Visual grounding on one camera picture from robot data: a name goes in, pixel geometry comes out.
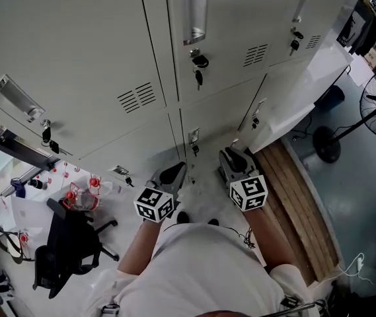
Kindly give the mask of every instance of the locker door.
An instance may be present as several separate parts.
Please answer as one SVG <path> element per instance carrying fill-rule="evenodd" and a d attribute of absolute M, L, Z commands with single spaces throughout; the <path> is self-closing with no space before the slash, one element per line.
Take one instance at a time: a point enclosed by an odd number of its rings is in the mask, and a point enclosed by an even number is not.
<path fill-rule="evenodd" d="M 78 157 L 165 107 L 142 0 L 0 0 L 4 75 L 20 92 L 0 108 L 39 136 L 49 119 Z M 29 123 L 34 104 L 45 112 Z"/>
<path fill-rule="evenodd" d="M 180 99 L 191 103 L 260 74 L 282 21 L 287 0 L 169 0 L 172 44 Z M 205 38 L 184 45 L 187 24 L 203 21 Z M 190 50 L 209 65 L 197 89 Z"/>
<path fill-rule="evenodd" d="M 218 167 L 218 153 L 237 137 L 237 130 L 262 82 L 256 79 L 214 94 L 182 109 L 189 174 L 196 177 L 204 169 Z M 199 129 L 197 156 L 190 146 L 190 133 Z"/>
<path fill-rule="evenodd" d="M 113 171 L 121 166 L 129 171 L 134 186 L 144 186 L 157 169 L 172 166 L 178 160 L 169 116 L 163 114 L 82 158 L 81 166 L 124 180 Z"/>
<path fill-rule="evenodd" d="M 258 139 L 267 139 L 263 133 L 269 127 L 282 123 L 290 115 L 285 113 L 286 107 L 294 108 L 296 104 L 302 103 L 300 98 L 295 98 L 295 85 L 301 80 L 301 75 L 309 62 L 310 60 L 307 60 L 296 65 L 286 65 L 265 76 L 258 94 L 241 124 L 240 139 L 247 147 L 257 137 Z M 252 128 L 253 114 L 256 114 L 260 121 L 255 129 Z"/>
<path fill-rule="evenodd" d="M 278 29 L 269 54 L 269 65 L 289 61 L 297 57 L 314 55 L 333 25 L 344 0 L 289 0 L 285 19 Z M 301 22 L 293 22 L 299 17 Z M 294 36 L 291 27 L 302 33 L 299 49 L 291 54 Z"/>

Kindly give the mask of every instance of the tiled floor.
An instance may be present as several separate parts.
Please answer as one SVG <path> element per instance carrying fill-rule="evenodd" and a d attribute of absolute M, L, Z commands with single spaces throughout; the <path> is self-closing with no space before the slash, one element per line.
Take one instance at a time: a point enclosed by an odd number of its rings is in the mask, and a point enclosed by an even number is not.
<path fill-rule="evenodd" d="M 359 98 L 363 87 L 357 87 L 347 74 L 342 75 L 336 84 L 344 91 L 345 101 L 329 113 L 323 114 L 317 109 L 312 111 L 309 133 L 320 125 L 336 129 L 361 119 Z M 296 129 L 304 130 L 309 121 L 310 117 L 307 116 Z M 313 150 L 312 136 L 292 141 L 294 135 L 297 134 L 288 133 L 287 138 L 305 165 L 328 211 L 346 265 L 358 253 L 365 254 L 361 276 L 370 278 L 375 285 L 354 277 L 352 289 L 361 295 L 375 294 L 376 135 L 363 125 L 343 138 L 342 154 L 334 164 L 327 164 L 318 158 Z M 356 266 L 351 268 L 350 273 L 356 273 Z"/>

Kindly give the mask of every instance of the white cable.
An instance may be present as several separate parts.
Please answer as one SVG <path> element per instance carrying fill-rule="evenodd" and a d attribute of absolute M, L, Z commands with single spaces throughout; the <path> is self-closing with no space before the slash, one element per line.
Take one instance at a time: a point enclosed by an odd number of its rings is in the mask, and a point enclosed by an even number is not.
<path fill-rule="evenodd" d="M 355 258 L 354 260 L 351 262 L 351 264 L 346 268 L 345 271 L 343 271 L 342 269 L 340 269 L 340 266 L 339 264 L 337 265 L 339 267 L 339 270 L 341 271 L 341 273 L 339 273 L 339 275 L 335 276 L 335 277 L 332 277 L 332 278 L 328 278 L 328 279 L 325 279 L 323 282 L 320 282 L 313 290 L 317 289 L 320 285 L 322 285 L 323 283 L 327 282 L 327 281 L 331 281 L 332 279 L 335 279 L 335 278 L 338 278 L 339 276 L 341 275 L 346 275 L 348 277 L 355 277 L 355 276 L 358 276 L 358 278 L 364 280 L 364 281 L 369 281 L 372 285 L 374 285 L 374 283 L 369 280 L 368 278 L 362 278 L 359 273 L 361 272 L 362 268 L 355 274 L 351 275 L 349 273 L 347 273 L 347 271 L 352 267 L 352 265 L 354 264 L 354 262 L 362 255 L 362 264 L 364 263 L 364 258 L 365 258 L 365 255 L 360 252 Z"/>

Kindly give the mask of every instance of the electric fan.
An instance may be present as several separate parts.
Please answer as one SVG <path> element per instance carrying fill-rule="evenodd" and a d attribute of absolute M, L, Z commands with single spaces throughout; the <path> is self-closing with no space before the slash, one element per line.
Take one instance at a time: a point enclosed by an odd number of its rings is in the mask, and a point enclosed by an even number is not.
<path fill-rule="evenodd" d="M 341 151 L 339 140 L 363 124 L 376 135 L 376 75 L 364 88 L 359 101 L 359 112 L 361 120 L 338 136 L 335 136 L 335 132 L 329 127 L 317 128 L 313 135 L 313 144 L 320 159 L 327 163 L 336 162 Z"/>

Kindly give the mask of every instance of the ventilation slot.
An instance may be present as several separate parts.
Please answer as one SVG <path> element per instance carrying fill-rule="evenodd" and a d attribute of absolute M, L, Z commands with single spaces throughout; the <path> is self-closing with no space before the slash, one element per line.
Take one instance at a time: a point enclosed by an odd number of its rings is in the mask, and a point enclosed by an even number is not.
<path fill-rule="evenodd" d="M 151 83 L 148 82 L 140 87 L 136 88 L 136 95 L 139 98 L 142 106 L 155 101 L 155 94 Z"/>
<path fill-rule="evenodd" d="M 132 90 L 118 96 L 117 99 L 128 114 L 139 108 L 139 103 Z"/>
<path fill-rule="evenodd" d="M 320 38 L 320 35 L 312 36 L 305 49 L 307 50 L 309 48 L 314 48 L 315 46 L 317 46 L 318 42 L 320 41 Z"/>
<path fill-rule="evenodd" d="M 118 96 L 117 99 L 127 114 L 156 100 L 153 87 L 150 82 L 136 87 L 134 91 L 131 90 Z"/>
<path fill-rule="evenodd" d="M 249 48 L 246 51 L 243 67 L 252 65 L 253 63 L 261 62 L 264 59 L 264 56 L 266 55 L 267 47 L 268 44 Z"/>

